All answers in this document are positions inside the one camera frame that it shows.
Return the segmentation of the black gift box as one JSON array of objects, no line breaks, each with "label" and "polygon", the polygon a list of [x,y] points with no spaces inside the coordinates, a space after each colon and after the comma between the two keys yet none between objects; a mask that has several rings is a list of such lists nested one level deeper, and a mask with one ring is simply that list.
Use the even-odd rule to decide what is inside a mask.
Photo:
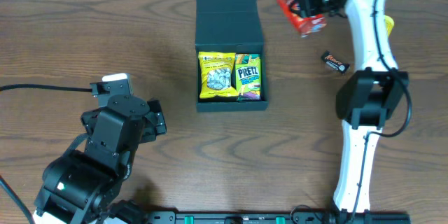
[{"label": "black gift box", "polygon": [[197,67],[196,108],[199,112],[264,111],[268,107],[267,70],[263,30],[257,0],[196,0],[195,50],[200,52],[258,54],[260,100],[234,97],[201,99],[201,69]]}]

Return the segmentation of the yellow plastic canister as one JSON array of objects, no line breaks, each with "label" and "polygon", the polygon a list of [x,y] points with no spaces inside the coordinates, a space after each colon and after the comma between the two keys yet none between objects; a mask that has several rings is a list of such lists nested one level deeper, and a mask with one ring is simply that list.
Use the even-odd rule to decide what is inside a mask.
[{"label": "yellow plastic canister", "polygon": [[385,23],[386,23],[387,36],[390,36],[391,32],[395,26],[395,22],[394,22],[393,18],[388,15],[386,15],[384,19],[385,19]]}]

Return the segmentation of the red Hello Panda box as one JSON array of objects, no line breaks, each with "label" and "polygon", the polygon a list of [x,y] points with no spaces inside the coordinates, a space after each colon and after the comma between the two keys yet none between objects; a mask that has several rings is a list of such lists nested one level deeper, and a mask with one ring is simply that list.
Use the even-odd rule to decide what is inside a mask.
[{"label": "red Hello Panda box", "polygon": [[298,14],[292,12],[291,10],[300,10],[300,5],[295,0],[276,0],[276,2],[301,37],[306,37],[311,33],[319,32],[327,25],[323,15],[300,17]]}]

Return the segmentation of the yellow candy bag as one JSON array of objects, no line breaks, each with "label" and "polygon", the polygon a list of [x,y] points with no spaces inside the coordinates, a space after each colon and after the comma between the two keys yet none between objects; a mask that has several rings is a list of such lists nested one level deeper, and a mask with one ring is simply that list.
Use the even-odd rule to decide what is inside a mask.
[{"label": "yellow candy bag", "polygon": [[232,86],[234,52],[199,52],[198,60],[201,71],[200,99],[238,95]]}]

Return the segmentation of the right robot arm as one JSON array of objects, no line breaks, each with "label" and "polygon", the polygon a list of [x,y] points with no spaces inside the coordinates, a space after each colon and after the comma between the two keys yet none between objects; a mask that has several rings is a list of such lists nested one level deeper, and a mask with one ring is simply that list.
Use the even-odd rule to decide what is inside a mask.
[{"label": "right robot arm", "polygon": [[297,14],[346,15],[354,70],[336,95],[343,147],[333,203],[355,216],[370,210],[370,177],[379,138],[401,134],[412,117],[409,75],[400,71],[386,29],[386,0],[296,0]]}]

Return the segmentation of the green Pretz snack box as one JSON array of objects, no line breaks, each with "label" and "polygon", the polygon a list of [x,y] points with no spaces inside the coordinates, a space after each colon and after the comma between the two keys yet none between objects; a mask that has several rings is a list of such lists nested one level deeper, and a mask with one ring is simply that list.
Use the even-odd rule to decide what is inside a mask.
[{"label": "green Pretz snack box", "polygon": [[259,54],[235,55],[235,89],[240,101],[261,100],[261,58]]}]

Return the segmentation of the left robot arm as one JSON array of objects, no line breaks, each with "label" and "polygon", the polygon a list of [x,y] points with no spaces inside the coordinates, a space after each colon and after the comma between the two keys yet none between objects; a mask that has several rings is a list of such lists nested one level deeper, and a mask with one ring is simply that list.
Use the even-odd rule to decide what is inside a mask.
[{"label": "left robot arm", "polygon": [[139,145],[165,134],[158,100],[134,96],[126,73],[91,83],[98,107],[84,112],[85,133],[43,173],[34,201],[36,223],[101,223],[131,173]]}]

